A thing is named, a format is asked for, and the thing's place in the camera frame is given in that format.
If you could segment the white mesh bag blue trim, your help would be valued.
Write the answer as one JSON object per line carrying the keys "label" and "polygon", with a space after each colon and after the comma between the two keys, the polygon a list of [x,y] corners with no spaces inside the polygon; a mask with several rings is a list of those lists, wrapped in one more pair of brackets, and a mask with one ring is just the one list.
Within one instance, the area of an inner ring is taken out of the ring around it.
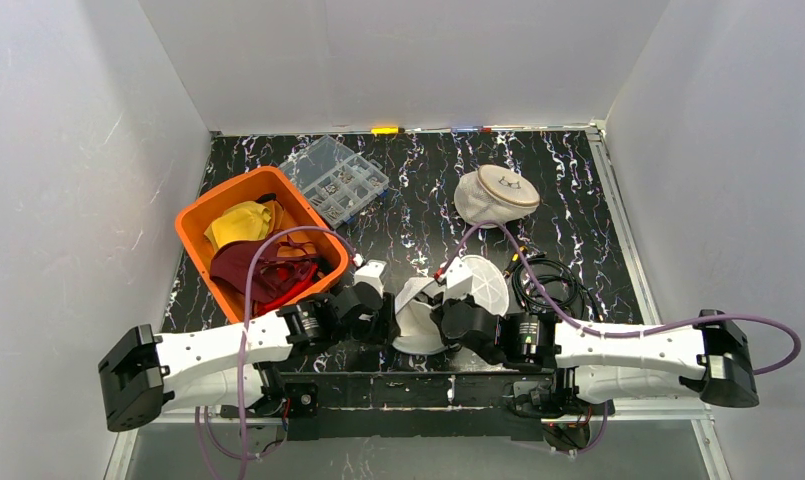
{"label": "white mesh bag blue trim", "polygon": [[[490,313],[504,315],[509,307],[509,292],[502,271],[480,255],[464,255],[450,264],[463,261],[473,272],[474,301]],[[441,343],[431,312],[443,302],[443,288],[434,279],[412,277],[395,299],[395,320],[399,332],[393,336],[394,349],[409,355],[430,356],[447,350]]]}

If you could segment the maroon bra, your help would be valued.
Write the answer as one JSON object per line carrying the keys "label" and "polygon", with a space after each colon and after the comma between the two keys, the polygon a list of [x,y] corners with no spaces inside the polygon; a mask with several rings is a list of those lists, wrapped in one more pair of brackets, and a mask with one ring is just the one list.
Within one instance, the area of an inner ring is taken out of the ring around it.
{"label": "maroon bra", "polygon": [[264,250],[251,268],[256,250],[264,242],[241,241],[222,247],[214,256],[210,266],[210,277],[218,284],[229,285],[241,294],[246,293],[246,279],[251,275],[250,294],[252,300],[253,277],[263,266],[284,262],[314,261],[319,265],[321,257],[312,242],[297,242],[290,236],[283,237]]}

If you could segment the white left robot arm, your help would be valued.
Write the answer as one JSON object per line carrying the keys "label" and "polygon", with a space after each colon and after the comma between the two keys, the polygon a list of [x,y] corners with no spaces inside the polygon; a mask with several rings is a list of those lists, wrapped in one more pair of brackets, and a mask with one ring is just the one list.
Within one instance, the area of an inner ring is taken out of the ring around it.
{"label": "white left robot arm", "polygon": [[283,393],[270,368],[322,353],[347,337],[378,342],[394,317],[394,301],[358,283],[337,295],[310,295],[248,324],[181,334],[135,326],[97,366],[106,427],[125,432],[171,410],[279,400]]}

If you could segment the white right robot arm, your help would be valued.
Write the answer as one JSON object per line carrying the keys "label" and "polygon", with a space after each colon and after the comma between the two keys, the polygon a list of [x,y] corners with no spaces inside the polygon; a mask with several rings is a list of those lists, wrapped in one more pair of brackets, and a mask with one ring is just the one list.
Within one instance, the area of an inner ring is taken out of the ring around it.
{"label": "white right robot arm", "polygon": [[631,331],[569,324],[552,312],[496,315],[471,297],[445,301],[430,319],[448,347],[509,370],[555,374],[551,395],[560,402],[678,395],[726,408],[760,402],[747,337],[731,321],[701,318],[660,333],[647,326]]}

